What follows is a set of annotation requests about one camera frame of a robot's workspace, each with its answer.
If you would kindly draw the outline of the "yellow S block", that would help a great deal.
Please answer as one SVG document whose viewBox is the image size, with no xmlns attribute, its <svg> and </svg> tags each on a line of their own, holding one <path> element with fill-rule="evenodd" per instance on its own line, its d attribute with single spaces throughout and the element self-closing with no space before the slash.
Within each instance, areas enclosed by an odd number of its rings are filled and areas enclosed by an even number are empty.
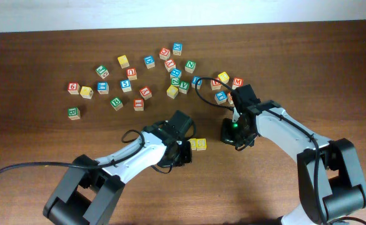
<svg viewBox="0 0 366 225">
<path fill-rule="evenodd" d="M 190 142 L 191 150 L 196 151 L 197 150 L 196 138 L 191 138 L 188 141 Z"/>
<path fill-rule="evenodd" d="M 196 150 L 197 151 L 204 151 L 207 149 L 206 139 L 205 138 L 198 138 L 196 140 Z"/>
</svg>

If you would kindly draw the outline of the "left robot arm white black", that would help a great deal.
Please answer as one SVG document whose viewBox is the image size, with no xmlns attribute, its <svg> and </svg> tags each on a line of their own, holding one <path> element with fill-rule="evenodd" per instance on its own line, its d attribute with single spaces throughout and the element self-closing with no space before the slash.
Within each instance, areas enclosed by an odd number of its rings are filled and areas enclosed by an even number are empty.
<svg viewBox="0 0 366 225">
<path fill-rule="evenodd" d="M 159 173 L 191 162 L 186 136 L 196 128 L 181 111 L 146 126 L 137 139 L 105 157 L 81 155 L 74 160 L 43 208 L 53 224 L 108 224 L 126 184 L 148 167 Z"/>
</svg>

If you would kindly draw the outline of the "red M block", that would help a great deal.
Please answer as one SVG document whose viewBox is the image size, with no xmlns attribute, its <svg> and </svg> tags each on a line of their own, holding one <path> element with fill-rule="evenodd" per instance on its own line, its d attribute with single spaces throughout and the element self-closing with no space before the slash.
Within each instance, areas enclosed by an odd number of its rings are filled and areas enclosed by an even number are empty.
<svg viewBox="0 0 366 225">
<path fill-rule="evenodd" d="M 243 79 L 235 77 L 232 82 L 232 89 L 236 89 L 236 88 L 242 87 L 242 86 L 243 86 Z"/>
</svg>

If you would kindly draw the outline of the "red E block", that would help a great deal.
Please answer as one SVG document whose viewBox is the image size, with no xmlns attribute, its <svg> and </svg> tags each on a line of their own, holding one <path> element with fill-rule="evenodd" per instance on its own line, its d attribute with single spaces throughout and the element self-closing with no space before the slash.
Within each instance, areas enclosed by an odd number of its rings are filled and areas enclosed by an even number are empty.
<svg viewBox="0 0 366 225">
<path fill-rule="evenodd" d="M 211 89 L 213 91 L 221 89 L 221 83 L 220 83 L 220 80 L 218 78 L 215 78 L 215 79 L 211 80 Z"/>
</svg>

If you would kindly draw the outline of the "red I block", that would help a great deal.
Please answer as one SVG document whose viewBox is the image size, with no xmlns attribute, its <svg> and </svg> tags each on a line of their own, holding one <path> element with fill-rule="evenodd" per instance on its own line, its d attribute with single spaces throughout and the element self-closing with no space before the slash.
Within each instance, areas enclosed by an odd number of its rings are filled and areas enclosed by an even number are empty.
<svg viewBox="0 0 366 225">
<path fill-rule="evenodd" d="M 143 99 L 135 99 L 133 101 L 133 107 L 135 111 L 143 111 L 144 110 L 144 100 Z"/>
</svg>

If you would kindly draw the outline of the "green V block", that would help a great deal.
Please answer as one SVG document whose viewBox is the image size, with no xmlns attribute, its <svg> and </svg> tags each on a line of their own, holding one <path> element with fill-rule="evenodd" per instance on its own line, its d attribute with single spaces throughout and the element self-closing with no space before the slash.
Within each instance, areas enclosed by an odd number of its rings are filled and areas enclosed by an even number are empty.
<svg viewBox="0 0 366 225">
<path fill-rule="evenodd" d="M 180 82 L 178 89 L 179 89 L 180 93 L 187 94 L 189 88 L 190 88 L 190 84 L 188 82 L 182 81 L 182 82 Z"/>
</svg>

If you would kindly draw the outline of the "red Y block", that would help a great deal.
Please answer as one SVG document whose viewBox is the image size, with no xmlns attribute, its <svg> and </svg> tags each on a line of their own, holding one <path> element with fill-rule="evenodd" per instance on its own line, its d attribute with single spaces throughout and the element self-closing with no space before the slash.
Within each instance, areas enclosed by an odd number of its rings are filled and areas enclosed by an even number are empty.
<svg viewBox="0 0 366 225">
<path fill-rule="evenodd" d="M 152 91 L 150 90 L 150 88 L 148 86 L 141 88 L 140 94 L 144 100 L 147 100 L 152 97 Z"/>
</svg>

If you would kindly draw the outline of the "green Z block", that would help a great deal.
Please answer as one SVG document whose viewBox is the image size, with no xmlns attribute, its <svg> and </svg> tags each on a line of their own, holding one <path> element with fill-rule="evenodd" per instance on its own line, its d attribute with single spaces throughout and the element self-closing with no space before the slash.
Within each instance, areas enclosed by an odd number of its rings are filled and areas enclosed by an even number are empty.
<svg viewBox="0 0 366 225">
<path fill-rule="evenodd" d="M 178 77 L 173 77 L 171 78 L 171 85 L 172 86 L 176 86 L 176 87 L 179 87 L 180 86 L 180 78 Z"/>
</svg>

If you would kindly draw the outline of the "green b block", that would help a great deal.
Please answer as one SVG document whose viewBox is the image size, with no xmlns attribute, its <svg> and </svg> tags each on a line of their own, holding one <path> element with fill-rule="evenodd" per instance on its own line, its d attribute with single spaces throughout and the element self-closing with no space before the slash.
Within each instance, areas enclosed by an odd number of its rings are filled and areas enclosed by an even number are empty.
<svg viewBox="0 0 366 225">
<path fill-rule="evenodd" d="M 115 97 L 114 99 L 112 99 L 110 101 L 110 104 L 115 111 L 118 111 L 123 107 L 123 103 L 122 103 L 121 99 L 118 97 Z"/>
<path fill-rule="evenodd" d="M 70 120 L 77 120 L 81 118 L 80 110 L 77 107 L 68 109 L 68 117 Z"/>
</svg>

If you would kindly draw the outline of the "green N block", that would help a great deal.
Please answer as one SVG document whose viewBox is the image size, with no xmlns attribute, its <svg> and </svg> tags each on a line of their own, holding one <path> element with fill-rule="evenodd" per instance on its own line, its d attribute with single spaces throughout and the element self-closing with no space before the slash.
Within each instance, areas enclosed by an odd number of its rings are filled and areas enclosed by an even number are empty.
<svg viewBox="0 0 366 225">
<path fill-rule="evenodd" d="M 188 73 L 193 73 L 196 68 L 196 62 L 188 60 L 185 64 L 185 71 Z"/>
</svg>

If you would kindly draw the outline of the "blue 5 block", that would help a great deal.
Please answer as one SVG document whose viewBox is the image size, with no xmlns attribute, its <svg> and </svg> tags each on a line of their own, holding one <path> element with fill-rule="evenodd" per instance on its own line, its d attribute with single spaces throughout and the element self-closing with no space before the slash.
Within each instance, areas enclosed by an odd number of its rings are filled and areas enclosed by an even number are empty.
<svg viewBox="0 0 366 225">
<path fill-rule="evenodd" d="M 124 93 L 132 91 L 130 80 L 122 80 L 120 81 L 121 89 Z"/>
</svg>

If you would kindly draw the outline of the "blue D block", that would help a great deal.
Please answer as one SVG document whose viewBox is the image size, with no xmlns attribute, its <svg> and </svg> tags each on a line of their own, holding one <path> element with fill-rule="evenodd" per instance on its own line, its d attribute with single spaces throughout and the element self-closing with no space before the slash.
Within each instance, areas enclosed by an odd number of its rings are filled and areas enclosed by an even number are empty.
<svg viewBox="0 0 366 225">
<path fill-rule="evenodd" d="M 144 58 L 144 61 L 145 61 L 145 65 L 148 69 L 155 67 L 155 60 L 154 60 L 153 56 L 146 56 Z"/>
</svg>

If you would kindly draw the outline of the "yellow block top left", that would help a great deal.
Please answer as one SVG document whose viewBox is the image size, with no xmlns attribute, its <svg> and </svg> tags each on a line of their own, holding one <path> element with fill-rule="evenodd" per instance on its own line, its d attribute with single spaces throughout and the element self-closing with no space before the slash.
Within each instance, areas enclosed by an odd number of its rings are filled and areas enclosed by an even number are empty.
<svg viewBox="0 0 366 225">
<path fill-rule="evenodd" d="M 122 55 L 122 56 L 117 57 L 117 60 L 118 60 L 119 65 L 121 66 L 122 69 L 128 68 L 130 66 L 128 58 L 126 57 L 126 55 Z"/>
</svg>

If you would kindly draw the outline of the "green J block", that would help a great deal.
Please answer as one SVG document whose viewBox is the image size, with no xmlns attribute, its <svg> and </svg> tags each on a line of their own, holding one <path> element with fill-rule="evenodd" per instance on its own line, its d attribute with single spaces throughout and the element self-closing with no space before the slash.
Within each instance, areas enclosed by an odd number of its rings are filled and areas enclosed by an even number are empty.
<svg viewBox="0 0 366 225">
<path fill-rule="evenodd" d="M 100 76 L 102 79 L 105 79 L 107 76 L 109 76 L 109 71 L 107 68 L 103 65 L 100 65 L 96 68 L 96 73 L 98 76 Z"/>
</svg>

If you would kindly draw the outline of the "green B block far left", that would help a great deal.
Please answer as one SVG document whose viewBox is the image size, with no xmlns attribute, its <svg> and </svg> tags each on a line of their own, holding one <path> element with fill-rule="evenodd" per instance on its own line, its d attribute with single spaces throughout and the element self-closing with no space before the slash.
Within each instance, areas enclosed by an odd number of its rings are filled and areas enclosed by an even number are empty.
<svg viewBox="0 0 366 225">
<path fill-rule="evenodd" d="M 68 109 L 68 117 L 70 120 L 77 120 L 81 118 L 80 110 L 77 107 Z"/>
</svg>

